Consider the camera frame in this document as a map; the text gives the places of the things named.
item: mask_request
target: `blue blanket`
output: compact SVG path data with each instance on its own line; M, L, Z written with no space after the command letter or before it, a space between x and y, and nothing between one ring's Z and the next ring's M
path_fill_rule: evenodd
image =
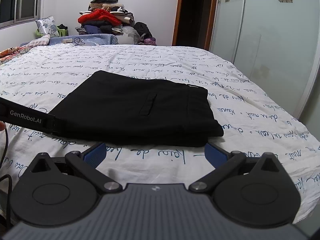
M75 35L75 36L66 36L66 37L56 37L56 38L51 38L49 42L50 45L62 43L62 40L64 39L74 39L74 38L81 38L86 41L92 41L95 42L99 45L117 45L118 44L118 39L116 36L112 34L88 34L88 35Z

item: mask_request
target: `red sweater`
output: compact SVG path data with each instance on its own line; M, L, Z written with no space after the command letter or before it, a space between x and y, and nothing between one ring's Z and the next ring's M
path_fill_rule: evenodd
M107 12L106 10L103 9L98 9L95 10L93 13L82 15L78 19L78 23L82 24L86 21L108 21L110 22L113 26L117 26L121 24L121 21L113 16L111 13Z

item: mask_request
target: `plastic bag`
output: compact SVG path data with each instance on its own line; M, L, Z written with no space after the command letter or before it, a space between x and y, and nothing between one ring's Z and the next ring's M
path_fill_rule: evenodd
M132 28L131 26L123 26L122 30L129 37L133 38L135 45L137 45L140 41L142 41L138 32L134 28Z

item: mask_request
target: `black strap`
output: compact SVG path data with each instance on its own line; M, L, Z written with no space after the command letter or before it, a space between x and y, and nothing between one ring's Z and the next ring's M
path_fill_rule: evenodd
M50 134L59 132L63 127L63 121L52 114L46 114L1 97L0 121Z

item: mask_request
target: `pile of clothes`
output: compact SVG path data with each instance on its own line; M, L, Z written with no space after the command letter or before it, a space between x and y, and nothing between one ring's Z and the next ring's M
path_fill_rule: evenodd
M135 44L156 45L156 39L152 37L147 25L140 22L134 24L133 14L125 10L118 0L93 0L88 11L79 13L81 17L78 23L81 27L76 27L79 35L126 33L134 38Z

